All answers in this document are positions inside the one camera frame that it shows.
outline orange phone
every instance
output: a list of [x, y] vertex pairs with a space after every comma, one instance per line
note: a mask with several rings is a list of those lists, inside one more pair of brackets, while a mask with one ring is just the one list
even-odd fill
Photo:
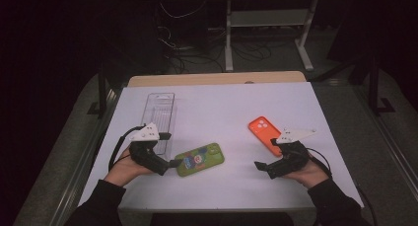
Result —
[[267, 118], [264, 116], [258, 117], [249, 123], [248, 128], [273, 155], [282, 156], [279, 146], [274, 146], [270, 141], [272, 138], [279, 138], [281, 132]]

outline sleeve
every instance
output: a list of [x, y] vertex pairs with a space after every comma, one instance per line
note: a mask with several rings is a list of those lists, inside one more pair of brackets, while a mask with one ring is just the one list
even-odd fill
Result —
[[90, 198], [73, 212], [65, 225], [122, 225], [117, 207], [125, 192], [125, 188], [99, 180]]
[[308, 190], [323, 226], [371, 226], [361, 215], [360, 205], [328, 179]]

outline table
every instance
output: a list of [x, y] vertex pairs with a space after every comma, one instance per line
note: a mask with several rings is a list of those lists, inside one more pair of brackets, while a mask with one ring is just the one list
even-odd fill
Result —
[[[225, 163], [186, 178], [179, 177], [175, 169], [169, 169], [162, 177], [141, 176], [126, 186], [127, 192], [119, 205], [121, 209], [209, 212], [314, 208], [306, 189], [295, 181], [270, 180], [265, 172], [256, 170], [253, 161], [272, 163], [277, 160], [247, 128], [260, 115], [269, 118], [279, 129], [315, 128], [317, 134], [302, 142], [326, 156], [335, 181], [347, 195], [363, 205], [311, 84], [304, 82], [303, 75], [297, 72], [263, 74], [209, 74], [214, 78], [213, 84], [209, 84], [210, 79], [205, 75], [132, 78], [130, 87], [122, 91], [80, 203], [87, 200], [98, 179], [105, 176], [119, 136], [139, 125], [148, 94], [170, 92], [175, 93], [176, 102], [172, 157], [217, 142], [224, 152]], [[239, 82], [262, 82], [262, 77], [271, 81], [273, 76], [287, 75], [293, 79], [290, 83], [279, 80], [282, 83], [237, 84], [235, 75]], [[198, 77], [206, 83], [196, 85], [195, 80], [190, 79]], [[137, 86], [141, 85], [140, 80], [159, 78], [172, 79], [165, 86]], [[120, 151], [127, 147], [127, 139]]]

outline hand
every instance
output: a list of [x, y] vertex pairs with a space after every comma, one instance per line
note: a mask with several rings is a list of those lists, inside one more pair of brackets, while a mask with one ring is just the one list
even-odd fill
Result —
[[283, 178], [296, 180], [305, 188], [313, 188], [329, 179], [323, 169], [311, 160], [301, 170], [285, 175]]
[[105, 176], [105, 181], [123, 187], [140, 175], [153, 173], [151, 170], [138, 165], [131, 159], [129, 147], [122, 152], [119, 159]]

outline transparent organizer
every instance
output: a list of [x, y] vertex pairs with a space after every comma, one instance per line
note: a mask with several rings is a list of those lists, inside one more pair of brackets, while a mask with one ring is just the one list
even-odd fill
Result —
[[148, 95], [142, 115], [142, 124], [153, 122], [159, 132], [168, 132], [172, 135], [169, 140], [159, 140], [154, 147], [154, 152], [166, 160], [171, 158], [175, 110], [174, 93], [152, 93]]

